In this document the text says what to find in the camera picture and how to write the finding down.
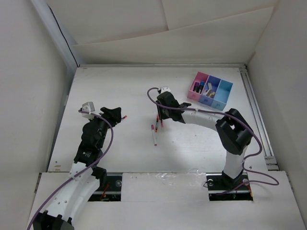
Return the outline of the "orange pen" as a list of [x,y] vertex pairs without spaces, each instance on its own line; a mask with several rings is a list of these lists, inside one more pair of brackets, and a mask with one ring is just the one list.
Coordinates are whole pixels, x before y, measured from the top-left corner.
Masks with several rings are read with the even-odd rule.
[[158,131],[158,126],[159,126],[159,115],[157,114],[156,115],[156,123],[155,123],[155,128],[154,128],[154,130],[155,130],[155,133],[157,133],[157,131]]

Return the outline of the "pink white pen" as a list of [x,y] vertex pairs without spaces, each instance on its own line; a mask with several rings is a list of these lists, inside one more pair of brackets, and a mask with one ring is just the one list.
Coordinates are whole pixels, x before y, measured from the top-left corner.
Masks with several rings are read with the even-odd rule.
[[153,137],[153,144],[154,146],[157,146],[156,137],[155,137],[155,127],[153,125],[151,125],[151,132]]

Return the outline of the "purple black highlighter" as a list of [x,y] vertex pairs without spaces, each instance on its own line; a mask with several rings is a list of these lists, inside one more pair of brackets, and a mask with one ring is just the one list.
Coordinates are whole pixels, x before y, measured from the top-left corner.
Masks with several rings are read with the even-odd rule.
[[193,91],[194,91],[194,92],[196,92],[196,93],[199,92],[199,85],[200,85],[199,82],[195,82],[195,83],[194,83],[194,86],[193,86]]

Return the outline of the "blue black highlighter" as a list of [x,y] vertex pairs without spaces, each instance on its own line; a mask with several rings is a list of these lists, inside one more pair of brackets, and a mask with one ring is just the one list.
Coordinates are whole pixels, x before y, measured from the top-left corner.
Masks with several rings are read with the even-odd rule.
[[205,82],[204,81],[201,81],[200,84],[199,84],[199,89],[198,89],[198,93],[202,93],[203,91],[203,88],[204,88],[204,85],[205,85]]

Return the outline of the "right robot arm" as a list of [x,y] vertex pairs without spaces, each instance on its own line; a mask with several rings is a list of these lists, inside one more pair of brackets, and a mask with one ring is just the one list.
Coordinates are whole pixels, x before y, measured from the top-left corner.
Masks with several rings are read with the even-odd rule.
[[194,124],[216,131],[226,150],[222,171],[223,186],[230,190],[242,182],[242,162],[251,142],[252,129],[237,109],[231,108],[222,113],[222,117],[211,111],[202,113],[196,109],[189,110],[190,103],[179,104],[171,92],[162,90],[158,90],[156,103],[159,116],[163,120],[170,118],[183,124]]

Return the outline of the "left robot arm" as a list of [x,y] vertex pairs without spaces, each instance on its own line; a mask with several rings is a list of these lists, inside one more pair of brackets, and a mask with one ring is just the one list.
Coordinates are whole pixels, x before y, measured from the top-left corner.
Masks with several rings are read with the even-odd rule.
[[122,120],[121,108],[102,107],[96,114],[93,105],[85,103],[79,113],[88,119],[67,180],[38,208],[28,229],[72,230],[81,210],[96,190],[107,184],[106,169],[98,166],[107,153],[103,145],[108,131]]

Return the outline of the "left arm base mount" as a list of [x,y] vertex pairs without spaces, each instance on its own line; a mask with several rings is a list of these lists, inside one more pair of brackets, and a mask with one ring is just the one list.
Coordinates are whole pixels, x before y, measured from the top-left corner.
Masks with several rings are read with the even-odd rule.
[[121,201],[122,174],[108,174],[104,187],[99,187],[89,198],[89,202]]

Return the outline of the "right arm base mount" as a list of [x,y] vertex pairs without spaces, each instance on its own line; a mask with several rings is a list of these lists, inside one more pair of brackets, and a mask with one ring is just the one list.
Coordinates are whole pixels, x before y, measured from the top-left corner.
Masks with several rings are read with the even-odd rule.
[[203,187],[208,189],[210,201],[253,201],[250,186],[242,184],[247,179],[245,172],[234,182],[223,177],[222,173],[208,173]]

